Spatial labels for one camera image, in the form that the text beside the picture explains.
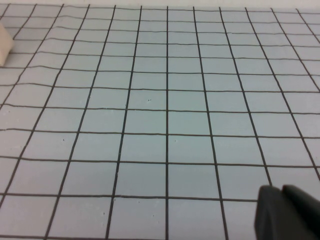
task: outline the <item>black grid line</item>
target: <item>black grid line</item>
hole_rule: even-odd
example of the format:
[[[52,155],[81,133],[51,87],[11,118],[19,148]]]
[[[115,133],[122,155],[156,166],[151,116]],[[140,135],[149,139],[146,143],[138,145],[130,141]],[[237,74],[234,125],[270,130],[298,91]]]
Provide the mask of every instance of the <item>black grid line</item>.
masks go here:
[[[197,42],[197,46],[198,46],[198,54],[199,54],[199,61],[200,61],[200,69],[201,69],[203,91],[204,91],[206,115],[207,115],[207,121],[208,121],[208,126],[209,126],[209,132],[210,132],[210,135],[212,135],[213,131],[212,131],[212,126],[211,126],[211,117],[210,117],[210,113],[209,113],[209,104],[208,104],[208,97],[207,97],[207,91],[206,91],[206,81],[205,81],[204,68],[203,68],[202,58],[201,58],[199,36],[198,36],[198,31],[197,31],[197,20],[196,20],[195,7],[193,7],[193,19],[194,19],[196,42]],[[210,137],[210,141],[211,141],[213,161],[216,164],[217,163],[217,156],[216,156],[214,138]],[[222,190],[221,190],[221,184],[220,184],[220,178],[219,178],[219,171],[218,171],[218,166],[217,165],[215,165],[214,170],[215,170],[216,184],[217,184],[217,187],[218,187],[218,193],[219,193],[219,199],[220,199],[220,207],[221,207],[221,215],[222,215],[222,222],[223,222],[223,228],[224,228],[224,236],[225,236],[225,240],[229,240],[227,220],[226,220],[226,214],[225,214],[225,209],[224,209],[224,202],[223,202]]]
[[[80,32],[80,29],[86,19],[86,16],[87,16],[87,13],[89,11],[89,8],[90,8],[90,5],[88,6],[86,12],[85,12],[85,15],[83,17],[83,20],[82,20],[82,23],[78,29],[78,32],[77,34],[75,35],[74,39],[76,39],[76,37],[78,36],[78,33]],[[112,16],[115,15],[115,10],[116,10],[116,6],[114,6],[113,8],[113,13],[112,13]],[[100,63],[101,63],[101,59],[102,59],[102,56],[103,56],[103,52],[105,50],[105,47],[106,47],[106,44],[107,44],[107,39],[108,39],[108,36],[109,36],[109,31],[108,31],[108,34],[106,35],[105,37],[105,41],[104,41],[104,45],[103,45],[103,48],[102,48],[102,51],[101,51],[101,55],[100,55],[100,58],[99,58],[99,62],[97,64],[97,67],[96,67],[96,71],[95,71],[95,75],[93,77],[93,81],[92,81],[92,84],[91,84],[91,88],[90,88],[90,91],[89,91],[89,94],[88,94],[88,97],[87,97],[87,100],[86,100],[86,104],[85,104],[85,108],[84,108],[84,111],[82,113],[82,116],[81,116],[81,120],[80,120],[80,123],[79,123],[79,126],[78,126],[78,131],[76,133],[76,136],[75,136],[75,139],[74,139],[74,142],[73,142],[73,145],[72,145],[72,149],[71,149],[71,152],[70,152],[70,156],[69,156],[69,160],[68,160],[68,163],[67,163],[67,166],[66,166],[66,169],[65,169],[65,172],[64,172],[64,175],[63,175],[63,178],[62,178],[62,181],[61,181],[61,185],[60,185],[60,188],[59,188],[59,193],[58,193],[58,196],[56,198],[56,201],[55,201],[55,204],[54,204],[54,208],[53,208],[53,211],[52,211],[52,215],[51,215],[51,218],[50,218],[50,221],[49,221],[49,225],[48,225],[48,228],[46,230],[46,233],[45,233],[45,237],[44,237],[44,240],[46,240],[48,238],[48,235],[50,233],[50,229],[51,229],[51,226],[52,226],[52,223],[53,223],[53,220],[55,218],[55,214],[56,214],[56,211],[57,211],[57,207],[58,207],[58,203],[59,203],[59,200],[60,200],[60,196],[62,194],[62,190],[63,190],[63,187],[64,187],[64,183],[66,181],[66,177],[67,177],[67,174],[68,174],[68,170],[70,168],[70,163],[71,163],[71,159],[72,159],[72,156],[73,156],[73,153],[74,153],[74,150],[75,150],[75,147],[76,147],[76,144],[77,144],[77,141],[78,141],[78,138],[79,138],[79,134],[80,134],[80,130],[81,130],[81,127],[82,127],[82,124],[83,124],[83,121],[84,121],[84,118],[85,118],[85,115],[86,115],[86,112],[87,112],[87,107],[89,105],[89,101],[90,101],[90,96],[91,96],[91,93],[92,93],[92,90],[93,90],[93,86],[95,84],[95,80],[96,80],[96,77],[97,77],[97,74],[98,74],[98,70],[99,70],[99,66],[100,66]],[[72,43],[71,47],[70,47],[70,50],[68,53],[70,53],[72,47],[74,45],[74,42]]]
[[[169,7],[166,7],[166,73],[165,73],[165,240],[169,240]]]
[[[118,172],[119,172],[119,167],[120,167],[122,146],[123,146],[123,143],[124,143],[126,121],[127,121],[127,116],[128,116],[128,107],[129,107],[130,93],[131,93],[131,85],[132,85],[132,79],[133,79],[133,76],[134,76],[134,68],[135,68],[135,60],[136,60],[137,45],[138,45],[138,38],[139,38],[141,14],[142,14],[142,6],[140,7],[139,23],[138,23],[138,27],[137,27],[137,31],[136,31],[136,40],[135,40],[136,42],[135,42],[135,46],[134,46],[134,54],[133,54],[133,60],[132,60],[129,89],[128,89],[127,98],[126,98],[126,104],[125,104],[125,112],[124,112],[124,117],[123,117],[123,126],[122,126],[122,133],[121,133],[121,139],[120,139],[120,144],[119,144],[118,159],[117,159],[115,175],[114,175],[112,197],[111,197],[111,203],[110,203],[110,209],[109,209],[109,217],[108,217],[108,222],[107,222],[107,225],[106,225],[106,233],[105,233],[105,238],[106,239],[109,239],[110,227],[111,227],[111,221],[112,221],[112,214],[113,214],[113,209],[114,209],[114,199],[115,199],[116,189],[117,189]]]
[[[229,43],[229,49],[230,49],[231,56],[233,58],[234,68],[235,68],[235,71],[236,71],[236,74],[237,74],[237,78],[238,78],[238,81],[239,81],[239,84],[240,84],[240,87],[241,87],[242,96],[243,96],[243,99],[244,99],[244,102],[245,102],[245,106],[246,106],[246,109],[247,109],[247,112],[248,112],[248,115],[249,115],[249,118],[250,118],[251,126],[252,126],[252,129],[253,129],[254,135],[255,135],[255,140],[256,140],[256,143],[257,143],[259,151],[260,151],[260,155],[261,155],[261,159],[262,159],[262,162],[263,162],[263,165],[264,165],[264,170],[265,170],[265,173],[266,173],[266,177],[268,179],[269,185],[272,186],[271,177],[270,177],[268,168],[266,167],[267,164],[266,164],[265,155],[264,155],[264,152],[263,152],[261,144],[260,144],[260,140],[259,140],[259,137],[258,137],[256,126],[255,126],[254,120],[252,118],[252,113],[250,111],[250,107],[249,107],[249,104],[248,104],[248,101],[247,101],[245,89],[244,89],[244,86],[242,84],[241,77],[239,75],[237,62],[236,62],[236,59],[234,57],[234,53],[233,53],[232,47],[230,45],[230,40],[229,40],[229,37],[228,37],[228,34],[227,34],[226,26],[224,24],[224,19],[223,19],[221,7],[219,7],[219,10],[220,10],[220,17],[221,17],[221,20],[222,20],[223,28],[224,28],[224,31],[225,31],[225,37],[226,37],[227,42]]]
[[[272,10],[272,12],[273,12],[274,17],[277,19],[277,16],[276,16],[276,14],[275,14],[275,12],[273,11],[272,8],[271,8],[271,10]],[[251,19],[250,19],[250,16],[249,16],[248,12],[247,12],[246,14],[247,14],[248,19],[249,19],[249,21],[250,21]],[[254,33],[256,34],[255,27],[253,26],[253,24],[251,24],[251,26],[252,26],[252,29],[253,29]],[[282,26],[281,26],[280,24],[279,24],[279,26],[281,27],[281,29],[282,29],[282,31],[284,32],[284,34],[286,34],[285,31],[283,30]],[[271,66],[271,64],[270,64],[270,61],[269,61],[267,55],[266,55],[266,52],[265,52],[265,50],[264,50],[264,47],[261,45],[261,42],[260,42],[260,39],[259,39],[258,35],[256,35],[256,39],[258,40],[258,42],[259,42],[259,44],[260,44],[261,50],[262,50],[262,52],[263,52],[263,54],[264,54],[264,56],[265,56],[265,59],[266,59],[268,65],[269,65],[269,68],[270,68],[270,70],[271,70],[271,72],[272,72],[272,74],[273,74],[273,77],[274,77],[274,79],[275,79],[275,81],[276,81],[276,83],[277,83],[277,85],[278,85],[278,87],[279,87],[279,89],[280,89],[280,91],[281,91],[283,100],[285,101],[285,104],[286,104],[286,106],[287,106],[287,108],[288,108],[288,110],[289,110],[289,112],[290,112],[290,115],[291,115],[291,118],[292,118],[292,120],[293,120],[293,122],[294,122],[294,125],[295,125],[295,127],[296,127],[299,135],[300,135],[301,137],[303,137],[303,134],[302,134],[302,132],[301,132],[301,130],[300,130],[298,124],[297,124],[297,121],[296,121],[296,119],[295,119],[294,114],[292,113],[292,110],[291,110],[290,105],[289,105],[289,103],[288,103],[288,101],[287,101],[287,98],[286,98],[286,96],[285,96],[285,94],[284,94],[284,92],[283,92],[283,90],[282,90],[282,87],[281,87],[281,85],[280,85],[280,83],[279,83],[279,81],[278,81],[278,79],[277,79],[277,76],[275,75],[275,72],[274,72],[274,70],[273,70],[273,68],[272,68],[272,66]],[[295,48],[294,48],[293,46],[292,46],[292,48],[293,48],[293,50],[295,51],[295,53],[297,54],[297,56],[299,57],[299,55],[298,55],[298,53],[296,52]],[[305,68],[305,70],[307,71],[307,73],[309,74],[306,66],[305,66],[303,63],[302,63],[302,65],[303,65],[303,67]],[[316,85],[316,83],[314,82],[313,78],[311,78],[311,79],[312,79],[313,83],[315,84],[315,86],[317,87],[317,89],[319,89],[319,87],[318,87],[318,86]],[[308,155],[309,155],[309,158],[310,158],[310,160],[311,160],[311,162],[312,162],[312,165],[313,165],[313,167],[314,167],[315,173],[316,173],[316,175],[317,175],[317,177],[318,177],[318,179],[319,179],[319,181],[320,181],[320,174],[319,174],[319,172],[318,172],[318,170],[317,170],[315,161],[314,161],[314,159],[313,159],[313,157],[312,157],[312,155],[311,155],[311,152],[310,152],[310,150],[309,150],[309,148],[308,148],[308,146],[307,146],[307,143],[306,143],[306,141],[305,141],[304,138],[301,138],[301,140],[302,140],[303,145],[304,145],[304,147],[305,147],[305,150],[307,151],[307,153],[308,153]]]

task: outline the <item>grid paper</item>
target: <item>grid paper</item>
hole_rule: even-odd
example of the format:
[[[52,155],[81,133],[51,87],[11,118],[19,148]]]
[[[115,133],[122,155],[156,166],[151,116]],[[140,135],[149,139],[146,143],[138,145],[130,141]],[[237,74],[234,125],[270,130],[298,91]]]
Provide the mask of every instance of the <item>grid paper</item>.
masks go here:
[[[1,239],[255,239],[320,199],[320,9],[0,4]]]

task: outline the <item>grid square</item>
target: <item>grid square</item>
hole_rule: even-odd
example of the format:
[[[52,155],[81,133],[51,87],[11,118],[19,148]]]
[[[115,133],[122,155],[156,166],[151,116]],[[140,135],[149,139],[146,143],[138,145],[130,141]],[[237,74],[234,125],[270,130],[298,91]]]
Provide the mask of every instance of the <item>grid square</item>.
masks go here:
[[[263,46],[290,46],[286,35],[284,34],[257,34]]]
[[[166,92],[150,90],[131,90],[128,108],[165,110]]]
[[[247,112],[241,92],[207,92],[210,111]]]
[[[29,20],[24,25],[24,28],[32,28],[32,29],[44,28],[44,29],[49,29],[53,25],[54,21],[55,21],[55,24],[54,24],[54,26],[55,26],[60,19],[61,18],[59,17],[55,21],[54,17],[50,17],[50,18],[47,18],[47,17],[31,17],[31,18],[29,18]]]
[[[268,170],[275,187],[295,185],[314,198],[320,199],[320,183],[314,169],[269,167]]]
[[[0,193],[4,193],[6,191],[16,164],[16,159],[0,158]]]
[[[231,52],[228,46],[219,45],[200,45],[202,58],[231,58]]]
[[[131,89],[164,90],[166,89],[166,74],[134,72]]]
[[[319,42],[311,35],[288,35],[293,46],[317,47]]]
[[[67,172],[62,194],[111,195],[114,188],[116,163],[72,162]]]
[[[166,166],[164,164],[121,163],[116,195],[164,196]]]
[[[166,32],[139,32],[138,43],[144,44],[166,44],[167,43],[167,33]]]
[[[192,11],[183,11],[183,10],[169,10],[168,11],[168,20],[169,21],[194,21],[194,14]]]
[[[264,59],[236,59],[240,74],[271,74],[268,62]]]
[[[6,103],[18,106],[43,107],[49,93],[50,87],[46,86],[16,85]]]
[[[37,5],[37,6],[35,6],[32,17],[52,17],[52,18],[55,18],[58,15],[60,9],[61,9],[61,6]]]
[[[270,75],[241,75],[241,82],[245,91],[275,91],[280,89],[275,81],[274,76]]]
[[[254,34],[227,34],[231,45],[256,45],[259,46],[257,37]]]
[[[197,45],[168,45],[168,56],[170,57],[199,57]]]
[[[169,91],[169,110],[178,111],[206,111],[204,92]]]
[[[232,59],[216,59],[216,58],[203,58],[202,66],[204,73],[213,74],[235,74],[235,64]]]
[[[169,136],[168,160],[170,163],[212,164],[211,140],[203,136]]]
[[[82,25],[82,30],[90,30],[90,32],[94,32],[94,30],[103,30],[106,31],[109,29],[110,20],[103,19],[85,19]]]
[[[169,74],[169,90],[202,91],[204,85],[201,74]]]
[[[169,200],[169,238],[225,239],[218,201]]]
[[[74,42],[70,54],[101,55],[104,44],[98,42]]]
[[[166,57],[167,46],[164,44],[137,44],[137,57]]]
[[[216,44],[226,45],[228,44],[225,33],[198,33],[199,44]]]
[[[263,49],[268,59],[298,59],[291,46],[264,46]]]
[[[123,110],[87,110],[81,131],[84,132],[118,132],[123,128],[125,111]]]
[[[172,22],[169,21],[168,23],[168,31],[169,32],[189,32],[189,33],[195,33],[195,23],[194,22]]]
[[[207,91],[241,91],[236,75],[205,74],[204,81]]]
[[[54,88],[47,107],[84,108],[89,89]]]
[[[12,16],[12,17],[29,17],[34,7],[35,7],[34,5],[10,4],[5,12],[5,15]]]
[[[14,47],[11,50],[11,52],[34,54],[37,51],[40,44],[41,44],[40,40],[38,41],[15,40]]]
[[[246,92],[245,96],[252,112],[289,112],[281,93]]]
[[[6,196],[0,214],[3,235],[45,236],[55,197]]]
[[[37,33],[37,35],[39,35],[39,37],[37,37],[37,38],[35,38],[34,36],[32,36],[31,34],[28,34],[27,35],[27,33],[29,33],[29,31],[34,31],[34,32],[36,32]],[[28,38],[35,38],[35,39],[43,39],[44,37],[45,37],[45,35],[47,34],[47,30],[42,30],[42,29],[28,29],[28,32],[27,33],[25,33],[24,35],[27,35],[27,37]],[[48,33],[48,35],[46,36],[46,38],[45,38],[45,41],[47,41],[47,40],[50,40],[50,39],[53,39],[53,38],[55,38],[55,39],[60,39],[60,40],[65,40],[65,41],[73,41],[74,39],[75,39],[75,36],[76,36],[76,34],[77,34],[77,32],[78,32],[78,30],[75,30],[75,29],[65,29],[65,28],[52,28],[50,31],[49,31],[49,33]]]
[[[165,21],[140,21],[139,31],[167,31]]]
[[[0,131],[0,156],[19,157],[28,141],[30,132],[6,130]]]
[[[125,109],[127,97],[127,90],[95,88],[90,95],[88,107]]]
[[[268,184],[264,167],[219,166],[218,171],[224,199],[255,200],[260,186]]]
[[[120,139],[120,134],[80,133],[72,159],[79,161],[117,161]]]
[[[200,22],[221,22],[221,17],[220,17],[219,12],[195,10],[194,14],[195,14],[195,19],[196,19],[197,23],[200,23]]]
[[[58,194],[66,167],[66,162],[21,160],[8,192]]]
[[[200,73],[198,58],[169,58],[168,71],[171,73]]]
[[[165,200],[115,198],[110,238],[164,239]]]
[[[237,22],[233,22],[233,23],[228,23],[226,22],[225,24],[225,29],[228,33],[246,33],[246,34],[253,34],[254,30],[251,27],[250,23],[237,23]]]
[[[137,33],[134,31],[109,31],[108,43],[135,43]]]
[[[167,12],[163,10],[143,9],[141,12],[141,21],[166,21]]]
[[[29,64],[32,56],[32,54],[9,53],[4,66],[7,68],[25,68]]]
[[[268,165],[310,166],[312,164],[301,139],[260,138],[260,144]]]
[[[110,201],[108,197],[61,197],[49,236],[103,238]]]
[[[284,92],[318,92],[309,76],[277,76],[276,78]]]
[[[40,108],[2,106],[0,129],[33,129],[41,112]]]
[[[94,88],[129,88],[130,72],[100,71],[94,81]]]
[[[212,133],[226,136],[253,136],[247,113],[210,113]]]
[[[14,85],[23,69],[0,68],[0,81],[3,85]]]
[[[98,67],[99,59],[99,56],[69,55],[63,68],[69,70],[95,71]]]
[[[56,19],[53,28],[70,28],[70,29],[79,29],[81,27],[82,19],[74,18],[69,16],[60,16]]]
[[[168,174],[171,197],[219,197],[214,166],[170,164]]]
[[[165,73],[167,71],[167,59],[164,57],[136,57],[134,62],[135,72]]]
[[[91,87],[95,73],[93,71],[62,70],[55,83],[57,87]]]
[[[64,54],[38,52],[36,55],[34,55],[34,58],[28,67],[47,67],[60,69],[64,64],[66,57],[67,55]]]
[[[249,22],[246,12],[222,11],[223,21],[227,22]]]
[[[320,166],[320,139],[305,139],[307,148],[309,149],[315,165]]]
[[[204,112],[169,112],[169,133],[208,135],[208,116]]]
[[[305,24],[282,23],[281,26],[286,34],[311,34],[309,28]]]
[[[256,233],[253,226],[257,203],[224,201],[223,205],[229,239],[255,239]]]
[[[83,110],[52,109],[44,110],[36,130],[76,132],[79,128]]]
[[[254,30],[257,34],[283,34],[278,23],[253,23]]]
[[[77,30],[74,30],[74,34],[70,34],[68,39],[73,40],[75,38],[75,35],[77,33]],[[76,36],[76,41],[89,41],[89,42],[100,42],[100,43],[104,43],[107,37],[107,31],[106,30],[83,30],[81,29],[78,33],[78,35]]]
[[[265,58],[260,46],[231,46],[235,58]]]
[[[166,113],[164,111],[129,110],[125,124],[125,132],[164,134],[166,133]]]
[[[23,153],[23,157],[68,160],[75,137],[76,134],[73,133],[35,132]]]
[[[252,118],[259,136],[299,136],[295,123],[288,113],[253,113]]]
[[[166,137],[158,135],[124,135],[121,161],[165,162]]]
[[[103,56],[99,65],[99,71],[131,71],[132,65],[132,57]]]
[[[135,44],[133,43],[111,43],[105,45],[104,56],[130,56],[135,53]]]
[[[168,34],[169,44],[197,44],[197,35],[195,33],[188,32],[169,32]]]
[[[117,31],[138,31],[138,21],[118,21],[113,20],[110,30],[117,30]]]
[[[304,137],[320,137],[320,115],[295,114],[294,118]]]
[[[285,93],[285,98],[294,113],[320,113],[319,93]]]
[[[222,164],[262,164],[255,138],[213,137],[216,161]]]

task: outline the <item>white eraser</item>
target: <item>white eraser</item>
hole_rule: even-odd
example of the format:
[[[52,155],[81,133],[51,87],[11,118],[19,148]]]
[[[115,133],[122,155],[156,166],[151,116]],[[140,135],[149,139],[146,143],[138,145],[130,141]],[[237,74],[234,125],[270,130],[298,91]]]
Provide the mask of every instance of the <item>white eraser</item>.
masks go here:
[[[0,22],[0,66],[5,65],[10,50],[14,47],[14,41],[5,27]]]

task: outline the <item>black plastic object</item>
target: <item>black plastic object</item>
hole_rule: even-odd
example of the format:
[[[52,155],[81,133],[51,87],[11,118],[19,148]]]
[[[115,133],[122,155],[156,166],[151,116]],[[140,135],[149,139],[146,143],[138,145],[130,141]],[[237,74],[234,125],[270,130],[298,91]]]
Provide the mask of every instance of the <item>black plastic object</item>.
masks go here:
[[[320,202],[297,187],[259,190],[255,215],[257,240],[319,240]]]

